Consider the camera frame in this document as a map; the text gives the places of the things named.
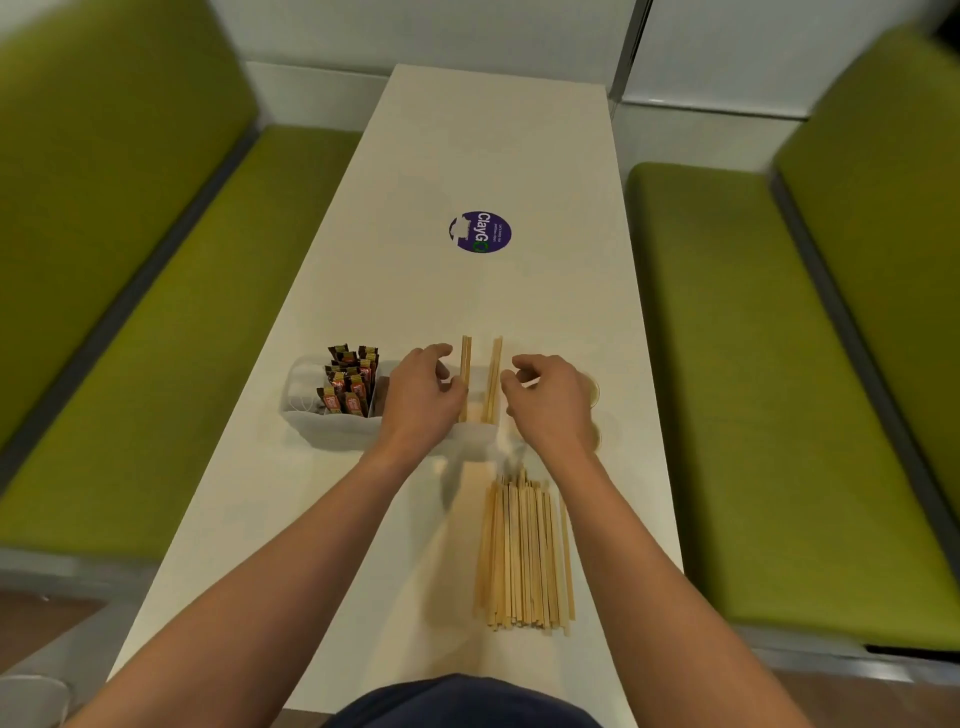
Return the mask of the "bunch of brown sachets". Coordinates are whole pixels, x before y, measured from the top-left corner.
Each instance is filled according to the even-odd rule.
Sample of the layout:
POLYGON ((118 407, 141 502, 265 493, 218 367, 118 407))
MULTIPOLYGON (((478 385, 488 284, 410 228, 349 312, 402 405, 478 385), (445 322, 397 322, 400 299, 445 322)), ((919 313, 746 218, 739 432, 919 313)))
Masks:
POLYGON ((318 413, 373 418, 377 403, 380 349, 349 344, 329 346, 325 381, 317 388, 318 413))

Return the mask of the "white plastic organizer tray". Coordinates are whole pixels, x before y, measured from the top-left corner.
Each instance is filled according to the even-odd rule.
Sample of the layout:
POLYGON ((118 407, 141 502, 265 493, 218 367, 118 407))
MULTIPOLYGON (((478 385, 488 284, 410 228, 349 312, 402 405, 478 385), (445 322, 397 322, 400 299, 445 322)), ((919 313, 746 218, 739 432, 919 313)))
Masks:
MULTIPOLYGON (((330 452, 359 451, 376 439, 382 423, 389 378, 400 364, 397 359, 382 360, 377 373, 374 410, 369 417, 332 414, 323 398, 329 379, 330 358, 306 354, 296 358, 287 372, 279 398, 280 416, 312 447, 330 452)), ((481 420, 485 394, 471 394, 467 400, 468 418, 453 425, 446 442, 486 447, 498 439, 498 415, 493 422, 481 420)))

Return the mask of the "round purple sticker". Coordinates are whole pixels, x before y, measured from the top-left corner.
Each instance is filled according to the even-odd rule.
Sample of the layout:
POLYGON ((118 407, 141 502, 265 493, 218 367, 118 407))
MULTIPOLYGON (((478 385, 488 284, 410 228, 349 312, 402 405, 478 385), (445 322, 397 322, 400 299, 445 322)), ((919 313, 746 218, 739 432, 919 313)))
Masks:
POLYGON ((448 235, 463 251, 491 254, 504 249, 511 242, 513 231, 506 219, 497 213, 472 210, 451 221, 448 235))

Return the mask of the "person's dark blue shirt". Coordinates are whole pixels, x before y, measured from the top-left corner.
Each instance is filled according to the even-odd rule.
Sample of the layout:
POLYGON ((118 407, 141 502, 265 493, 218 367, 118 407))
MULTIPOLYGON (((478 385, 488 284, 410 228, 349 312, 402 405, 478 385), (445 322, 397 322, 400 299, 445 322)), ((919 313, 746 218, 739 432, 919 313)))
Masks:
POLYGON ((321 728, 601 728, 562 699, 491 677, 451 673, 378 687, 321 728))

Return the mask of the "pile of wooden stirrers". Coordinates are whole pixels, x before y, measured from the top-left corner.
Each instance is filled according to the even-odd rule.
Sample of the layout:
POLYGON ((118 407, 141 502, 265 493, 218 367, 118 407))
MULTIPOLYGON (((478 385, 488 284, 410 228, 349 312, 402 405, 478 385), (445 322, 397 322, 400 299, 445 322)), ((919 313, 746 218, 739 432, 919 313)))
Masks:
POLYGON ((577 618, 570 514, 559 491, 524 466, 486 489, 474 612, 492 630, 570 636, 577 618))

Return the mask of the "green bench seat cushion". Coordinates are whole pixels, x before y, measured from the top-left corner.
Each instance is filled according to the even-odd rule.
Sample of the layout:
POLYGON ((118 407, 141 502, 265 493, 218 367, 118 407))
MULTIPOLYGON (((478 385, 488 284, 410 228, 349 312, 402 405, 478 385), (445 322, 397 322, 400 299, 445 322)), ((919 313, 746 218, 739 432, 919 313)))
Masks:
POLYGON ((163 559, 360 140, 261 132, 0 496, 0 550, 163 559))
POLYGON ((625 198, 697 589, 738 626, 960 651, 960 586, 766 178, 646 162, 625 198))

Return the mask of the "person's right hand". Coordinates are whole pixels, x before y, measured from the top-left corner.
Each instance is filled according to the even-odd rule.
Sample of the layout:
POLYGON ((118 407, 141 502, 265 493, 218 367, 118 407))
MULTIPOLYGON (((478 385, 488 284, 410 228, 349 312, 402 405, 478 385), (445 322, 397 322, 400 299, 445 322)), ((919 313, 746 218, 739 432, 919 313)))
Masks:
POLYGON ((512 369, 530 393, 527 409, 510 415, 523 440, 548 470, 592 455, 592 412, 577 370, 558 355, 523 353, 512 369))

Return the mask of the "green bench backrest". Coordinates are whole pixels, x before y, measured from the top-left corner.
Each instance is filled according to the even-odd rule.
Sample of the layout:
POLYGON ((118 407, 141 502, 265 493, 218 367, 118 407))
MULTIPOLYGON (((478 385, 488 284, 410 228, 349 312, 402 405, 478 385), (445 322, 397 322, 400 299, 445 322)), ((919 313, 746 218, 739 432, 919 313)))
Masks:
POLYGON ((883 32, 774 168, 960 521, 960 55, 883 32))
POLYGON ((0 41, 0 448, 257 116, 208 0, 71 0, 0 41))

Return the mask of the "person's left hand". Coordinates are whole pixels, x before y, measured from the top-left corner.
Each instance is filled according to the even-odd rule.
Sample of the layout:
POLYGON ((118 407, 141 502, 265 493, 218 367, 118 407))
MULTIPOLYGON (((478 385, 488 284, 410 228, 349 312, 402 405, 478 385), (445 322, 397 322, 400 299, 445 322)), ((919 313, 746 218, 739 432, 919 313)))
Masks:
POLYGON ((441 394, 439 382, 451 374, 444 359, 448 343, 415 347, 389 377, 390 383, 374 451, 378 459, 396 465, 418 465, 458 423, 462 399, 441 394))

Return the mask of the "person's left forearm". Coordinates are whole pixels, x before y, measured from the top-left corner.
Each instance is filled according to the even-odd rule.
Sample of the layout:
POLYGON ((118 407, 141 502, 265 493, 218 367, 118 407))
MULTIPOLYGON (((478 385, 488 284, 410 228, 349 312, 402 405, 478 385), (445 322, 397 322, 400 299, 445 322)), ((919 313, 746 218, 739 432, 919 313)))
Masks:
POLYGON ((382 430, 344 477, 151 637, 65 728, 269 728, 394 497, 442 439, 382 430))

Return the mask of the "person's right forearm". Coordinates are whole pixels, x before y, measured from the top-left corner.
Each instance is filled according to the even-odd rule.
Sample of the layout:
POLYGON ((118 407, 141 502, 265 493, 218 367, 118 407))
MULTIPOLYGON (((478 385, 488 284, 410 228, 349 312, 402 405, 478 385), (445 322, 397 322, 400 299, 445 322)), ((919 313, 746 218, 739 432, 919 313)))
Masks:
POLYGON ((813 728, 690 583, 588 445, 533 448, 567 507, 582 570, 639 728, 813 728))

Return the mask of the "white round bin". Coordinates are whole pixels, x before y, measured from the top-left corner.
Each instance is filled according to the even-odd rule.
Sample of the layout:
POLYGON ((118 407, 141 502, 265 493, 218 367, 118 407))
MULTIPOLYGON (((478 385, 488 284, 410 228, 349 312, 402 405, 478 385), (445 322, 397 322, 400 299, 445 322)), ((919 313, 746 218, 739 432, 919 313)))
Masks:
POLYGON ((64 728, 74 706, 68 683, 40 674, 0 676, 0 728, 64 728))

